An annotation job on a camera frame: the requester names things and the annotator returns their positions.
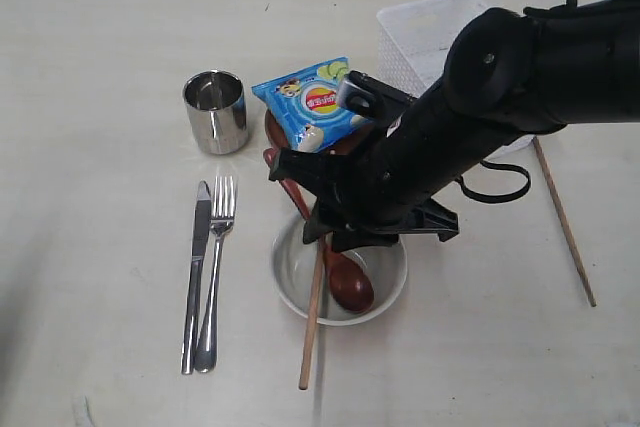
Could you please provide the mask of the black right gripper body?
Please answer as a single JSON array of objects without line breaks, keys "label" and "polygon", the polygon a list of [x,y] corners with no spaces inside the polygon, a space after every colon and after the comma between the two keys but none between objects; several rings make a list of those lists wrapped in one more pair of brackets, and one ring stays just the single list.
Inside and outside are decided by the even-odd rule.
[{"label": "black right gripper body", "polygon": [[377,128],[357,145],[355,202],[316,201],[304,240],[333,236],[336,252],[392,245],[405,234],[405,218],[452,182],[462,185],[471,167],[511,143],[511,127],[455,112],[435,83],[389,127]]}]

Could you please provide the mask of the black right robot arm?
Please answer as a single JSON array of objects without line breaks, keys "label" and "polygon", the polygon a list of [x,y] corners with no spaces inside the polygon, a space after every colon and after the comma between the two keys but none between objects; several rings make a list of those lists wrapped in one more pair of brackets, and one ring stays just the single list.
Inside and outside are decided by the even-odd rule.
[{"label": "black right robot arm", "polygon": [[281,149],[270,179],[316,198],[303,229],[337,252],[403,234],[456,236],[435,195],[526,135],[639,118],[639,0],[567,0],[516,14],[491,8],[452,43],[442,76],[412,97],[358,71],[338,92],[373,128],[349,153]]}]

